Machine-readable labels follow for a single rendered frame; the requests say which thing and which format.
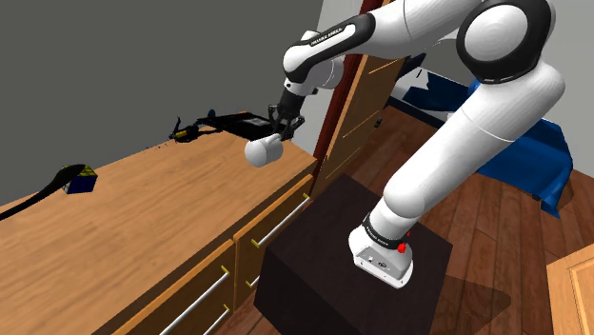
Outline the wooden chest of drawers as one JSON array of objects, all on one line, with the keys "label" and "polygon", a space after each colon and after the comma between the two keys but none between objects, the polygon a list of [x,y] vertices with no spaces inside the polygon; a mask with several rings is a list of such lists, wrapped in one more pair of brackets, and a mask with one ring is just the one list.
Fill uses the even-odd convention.
[{"label": "wooden chest of drawers", "polygon": [[290,142],[264,167],[205,133],[97,169],[0,221],[0,335],[215,335],[235,308],[241,233],[301,205],[315,159]]}]

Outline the colourful puzzle cube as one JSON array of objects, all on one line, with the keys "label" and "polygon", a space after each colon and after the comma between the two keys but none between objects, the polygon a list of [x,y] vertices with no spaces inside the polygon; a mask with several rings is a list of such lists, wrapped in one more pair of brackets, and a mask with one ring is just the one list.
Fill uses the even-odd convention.
[{"label": "colourful puzzle cube", "polygon": [[90,166],[85,166],[78,175],[63,186],[63,190],[67,194],[92,192],[97,179],[96,172]]}]

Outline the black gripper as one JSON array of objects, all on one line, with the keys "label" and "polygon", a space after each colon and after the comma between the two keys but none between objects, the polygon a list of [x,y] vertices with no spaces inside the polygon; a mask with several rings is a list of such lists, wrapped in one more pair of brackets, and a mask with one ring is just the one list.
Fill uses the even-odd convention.
[{"label": "black gripper", "polygon": [[292,139],[295,130],[305,122],[305,117],[300,115],[305,99],[305,96],[284,89],[278,105],[268,106],[268,120],[273,127],[274,133],[280,132],[279,127],[282,120],[288,120],[281,132],[282,141]]}]

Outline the white mug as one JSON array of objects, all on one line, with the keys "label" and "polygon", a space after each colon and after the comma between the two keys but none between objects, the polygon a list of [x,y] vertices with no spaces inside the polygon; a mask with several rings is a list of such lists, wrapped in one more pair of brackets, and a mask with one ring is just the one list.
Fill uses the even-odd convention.
[{"label": "white mug", "polygon": [[274,133],[268,137],[249,141],[245,146],[245,156],[248,162],[256,168],[261,168],[280,159],[283,155],[282,136]]}]

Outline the dark robot stand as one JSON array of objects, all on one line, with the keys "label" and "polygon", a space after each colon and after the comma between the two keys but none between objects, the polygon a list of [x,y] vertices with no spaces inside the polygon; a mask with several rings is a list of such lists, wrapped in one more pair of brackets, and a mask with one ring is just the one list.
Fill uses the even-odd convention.
[{"label": "dark robot stand", "polygon": [[254,304],[281,335],[429,335],[452,245],[417,224],[403,288],[364,272],[347,238],[378,200],[341,175],[267,246]]}]

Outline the black and yellow tool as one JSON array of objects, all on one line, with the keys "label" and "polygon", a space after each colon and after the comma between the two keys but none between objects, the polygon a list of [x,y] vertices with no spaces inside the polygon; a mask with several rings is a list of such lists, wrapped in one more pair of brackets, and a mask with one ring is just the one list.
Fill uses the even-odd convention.
[{"label": "black and yellow tool", "polygon": [[172,133],[168,136],[169,139],[176,143],[188,143],[195,140],[200,135],[200,123],[198,121],[190,124],[185,128],[180,128],[181,118],[177,117],[177,122]]}]

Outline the wooden door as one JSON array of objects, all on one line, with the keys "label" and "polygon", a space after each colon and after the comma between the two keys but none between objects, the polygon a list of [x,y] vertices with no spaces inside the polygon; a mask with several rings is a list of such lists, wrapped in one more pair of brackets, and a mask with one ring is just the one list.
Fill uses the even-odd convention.
[{"label": "wooden door", "polygon": [[312,184],[312,198],[321,194],[361,152],[405,60],[362,57]]}]

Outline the bed with blue blanket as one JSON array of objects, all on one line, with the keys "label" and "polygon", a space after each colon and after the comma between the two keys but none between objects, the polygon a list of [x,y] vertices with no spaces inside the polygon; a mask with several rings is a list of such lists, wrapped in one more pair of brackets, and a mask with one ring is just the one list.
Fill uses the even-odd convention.
[{"label": "bed with blue blanket", "polygon": [[[480,86],[476,79],[467,86],[422,67],[422,53],[407,57],[387,104],[434,128],[460,107]],[[564,195],[573,170],[573,160],[560,126],[541,119],[501,153],[478,169],[495,179],[530,194],[541,210],[558,218],[559,209],[572,199]]]}]

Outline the light wooden cabinet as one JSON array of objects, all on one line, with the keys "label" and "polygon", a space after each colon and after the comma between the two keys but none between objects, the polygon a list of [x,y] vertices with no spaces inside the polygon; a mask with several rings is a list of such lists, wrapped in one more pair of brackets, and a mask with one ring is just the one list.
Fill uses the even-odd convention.
[{"label": "light wooden cabinet", "polygon": [[546,266],[554,335],[594,335],[594,244]]}]

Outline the black flat tray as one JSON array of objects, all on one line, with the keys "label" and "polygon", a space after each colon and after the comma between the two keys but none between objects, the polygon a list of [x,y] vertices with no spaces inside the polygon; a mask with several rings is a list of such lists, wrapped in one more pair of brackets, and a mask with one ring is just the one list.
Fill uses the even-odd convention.
[{"label": "black flat tray", "polygon": [[250,112],[206,117],[198,119],[197,122],[199,125],[221,129],[249,141],[265,138],[274,131],[268,119]]}]

